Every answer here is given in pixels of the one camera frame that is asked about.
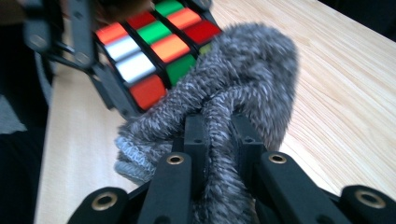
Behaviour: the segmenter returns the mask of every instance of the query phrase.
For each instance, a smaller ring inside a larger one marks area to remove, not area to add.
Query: orange sticker
[[[151,45],[152,50],[163,60],[170,63],[174,59],[190,52],[190,48],[177,35],[169,35]]]
[[[182,30],[201,21],[202,19],[191,9],[185,7],[184,9],[169,15],[168,20],[172,22],[178,29]]]
[[[121,26],[121,24],[116,22],[96,31],[96,35],[104,45],[107,45],[125,35],[128,35],[128,33]]]

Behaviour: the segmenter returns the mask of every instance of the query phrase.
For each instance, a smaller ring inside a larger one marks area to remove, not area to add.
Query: gray knitted sock
[[[139,118],[120,128],[116,171],[141,184],[149,181],[159,158],[183,134],[187,114],[202,111],[209,136],[209,174],[197,223],[251,223],[252,199],[235,170],[230,121],[245,114],[269,150],[278,150],[290,121],[297,52],[274,28],[245,23],[224,30],[212,50],[177,85]]]

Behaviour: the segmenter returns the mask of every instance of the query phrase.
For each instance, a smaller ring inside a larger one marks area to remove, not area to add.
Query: green sticker
[[[161,3],[155,5],[155,10],[165,17],[183,8],[183,5],[175,0],[162,1]]]
[[[172,86],[175,86],[181,77],[184,77],[195,65],[195,59],[188,54],[166,67]]]
[[[172,34],[172,32],[160,21],[155,21],[145,27],[138,29],[137,33],[142,36],[142,38],[149,45]]]

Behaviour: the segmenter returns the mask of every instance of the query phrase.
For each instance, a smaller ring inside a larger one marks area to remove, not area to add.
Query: rubik's cube
[[[221,33],[210,15],[185,2],[165,0],[96,32],[116,76],[144,112],[185,76]]]

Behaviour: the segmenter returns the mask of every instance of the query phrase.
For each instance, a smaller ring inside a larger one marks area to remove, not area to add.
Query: wooden table
[[[214,2],[222,28],[264,22],[297,44],[297,99],[281,151],[330,192],[362,184],[396,199],[396,43],[314,0]],[[135,188],[113,170],[122,123],[85,75],[59,69],[36,223],[67,222],[96,189]]]

